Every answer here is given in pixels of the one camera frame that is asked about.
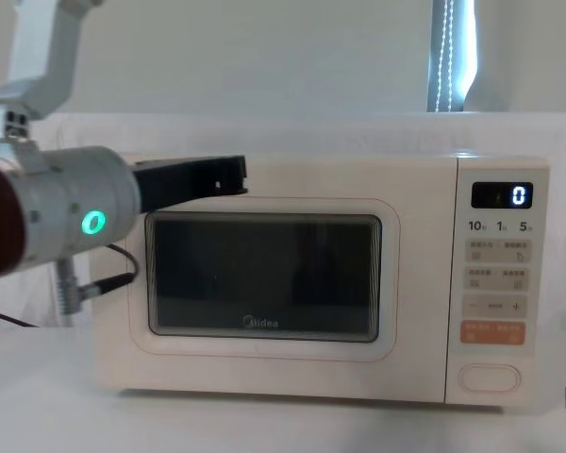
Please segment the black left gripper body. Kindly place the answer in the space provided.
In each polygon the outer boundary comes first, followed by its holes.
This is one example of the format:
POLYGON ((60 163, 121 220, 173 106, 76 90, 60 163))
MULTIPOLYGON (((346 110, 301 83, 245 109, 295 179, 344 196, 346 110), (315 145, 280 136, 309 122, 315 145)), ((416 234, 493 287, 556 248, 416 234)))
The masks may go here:
POLYGON ((159 159, 131 165, 140 197, 141 213, 217 196, 219 159, 159 159))

